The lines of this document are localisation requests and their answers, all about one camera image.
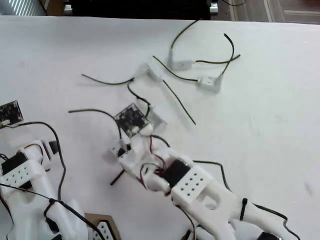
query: white plastic piece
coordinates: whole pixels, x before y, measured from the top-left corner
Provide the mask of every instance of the white plastic piece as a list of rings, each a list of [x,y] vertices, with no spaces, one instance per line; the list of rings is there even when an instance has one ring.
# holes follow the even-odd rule
[[[151,57],[146,65],[148,67],[148,74],[152,78],[152,80],[157,83],[161,83],[164,78],[164,72],[157,60]]]
[[[150,134],[152,134],[153,130],[154,126],[151,123],[149,123],[147,126],[140,130],[140,134],[142,136],[149,136]]]
[[[171,190],[172,197],[182,207],[188,207],[212,179],[213,177],[208,172],[195,165]]]
[[[104,239],[101,239],[98,233],[96,231],[93,231],[92,240],[114,240],[114,237],[112,236],[109,226],[106,222],[101,221],[97,228],[102,233]]]
[[[198,85],[202,89],[210,90],[214,93],[219,93],[221,90],[222,79],[223,74],[220,74],[218,77],[205,75],[198,80]]]
[[[169,67],[175,71],[189,70],[192,68],[194,61],[188,59],[183,61],[175,61],[174,60],[174,51],[170,49],[169,51],[169,59],[168,59]]]
[[[57,198],[44,168],[36,160],[27,160],[0,177],[0,183],[13,187],[20,187],[28,181],[31,182],[34,192],[48,198]],[[45,221],[43,213],[48,206],[48,200],[38,195],[33,195],[30,198],[29,193],[5,186],[1,186],[0,189],[4,200],[8,203],[14,222],[9,239],[44,239],[40,238],[39,225]],[[79,236],[79,233],[83,233],[83,231],[75,228],[74,221],[69,217],[68,212],[61,204],[55,203],[47,212],[47,216],[56,222],[64,239],[83,240],[83,237]]]
[[[4,121],[0,122],[0,127],[1,126],[5,126],[5,125],[9,125],[9,124],[10,124],[10,120],[9,119],[4,120]]]
[[[148,115],[148,120],[152,123],[154,130],[159,132],[163,131],[168,124],[166,114],[162,108],[164,107],[159,105],[151,106]]]

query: black cable tie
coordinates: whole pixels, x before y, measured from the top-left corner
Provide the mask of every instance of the black cable tie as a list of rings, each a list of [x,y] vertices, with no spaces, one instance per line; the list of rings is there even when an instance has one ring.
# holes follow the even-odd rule
[[[242,199],[242,209],[241,209],[241,214],[240,214],[240,221],[242,221],[244,219],[247,203],[248,203],[247,198]]]

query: white table surface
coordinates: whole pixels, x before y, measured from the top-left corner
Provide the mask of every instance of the white table surface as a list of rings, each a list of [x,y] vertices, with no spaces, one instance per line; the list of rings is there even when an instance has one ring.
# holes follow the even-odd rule
[[[67,166],[62,197],[78,200],[85,212],[112,215],[124,240],[178,240],[189,222],[169,198],[147,192],[127,175],[111,187],[121,170],[108,154],[118,139],[114,122],[100,113],[68,110],[97,108],[115,115],[135,102],[126,86],[101,85],[81,73],[109,82],[127,80],[151,55],[165,60],[171,41],[188,23],[0,17],[0,103],[18,100],[25,121],[55,128]],[[201,21],[177,41],[175,55],[227,60],[231,47],[223,33],[241,58],[230,64],[218,95],[166,75],[196,126],[168,90],[148,77],[137,79],[132,88],[173,112],[161,134],[173,148],[194,160],[224,164],[235,193],[287,215],[288,226],[301,239],[318,239],[320,26]],[[223,67],[197,64],[180,74],[217,75]],[[53,138],[42,126],[31,129],[40,138]],[[3,143],[8,131],[1,131]],[[204,167],[221,181],[217,167]],[[49,172],[55,188],[61,172],[56,160]],[[10,219],[1,208],[4,234]],[[258,234],[242,223],[236,236],[248,240]]]

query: black object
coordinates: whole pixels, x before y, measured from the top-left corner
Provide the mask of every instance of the black object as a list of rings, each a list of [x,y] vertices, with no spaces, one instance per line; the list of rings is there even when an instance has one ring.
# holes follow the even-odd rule
[[[134,103],[130,104],[124,110],[119,112],[114,119],[118,126],[122,128],[129,138],[132,138],[141,129],[149,124],[146,116]]]
[[[54,238],[52,238],[51,240],[62,240],[62,236],[61,234],[55,236]]]
[[[207,0],[70,0],[74,16],[125,19],[210,20]]]
[[[52,231],[53,234],[56,234],[56,233],[60,232],[58,225],[53,220],[51,220],[49,217],[47,217],[45,219],[45,221],[49,225],[49,228],[50,228],[50,230]]]
[[[190,167],[184,162],[176,159],[173,163],[164,170],[159,176],[165,179],[171,188],[173,188],[190,170]]]
[[[57,141],[50,141],[49,145],[53,154],[56,154],[57,152],[59,152]]]
[[[26,158],[26,156],[22,152],[18,151],[13,157],[9,158],[9,160],[1,164],[2,174],[5,175],[11,172],[13,169],[19,167],[27,160],[28,159]],[[30,181],[27,181],[25,184],[19,186],[19,188],[22,189],[30,189],[31,187],[32,185]]]
[[[248,199],[247,198],[242,199],[242,208],[241,208],[241,214],[240,214],[240,221],[242,221],[244,219],[247,203],[248,203]]]
[[[125,170],[122,170],[122,171],[112,180],[112,182],[110,183],[110,185],[113,186],[113,185],[118,181],[118,179],[119,179],[125,172],[126,172]]]
[[[279,240],[279,238],[271,233],[263,232],[257,240]]]
[[[0,123],[6,120],[10,120],[9,125],[24,120],[17,100],[0,106]]]
[[[48,148],[47,148],[47,145],[46,145],[45,141],[41,141],[41,142],[42,142],[43,148],[44,148],[44,150],[45,150],[45,153],[46,153],[46,155],[48,156],[48,159],[51,160],[51,155],[50,155],[50,153],[49,153],[49,150],[48,150]]]

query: white 3d-printed part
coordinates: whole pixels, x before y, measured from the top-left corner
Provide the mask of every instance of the white 3d-printed part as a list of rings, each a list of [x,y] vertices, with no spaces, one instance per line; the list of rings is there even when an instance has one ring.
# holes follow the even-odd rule
[[[111,234],[111,231],[108,227],[108,224],[106,222],[101,221],[99,223],[99,225],[97,226],[97,228],[102,233],[104,239],[101,239],[101,237],[98,235],[98,233],[96,231],[93,231],[92,240],[114,240],[114,238]]]
[[[200,166],[195,165],[172,189],[172,197],[183,207],[190,205],[205,187],[210,183],[213,177],[204,171]]]

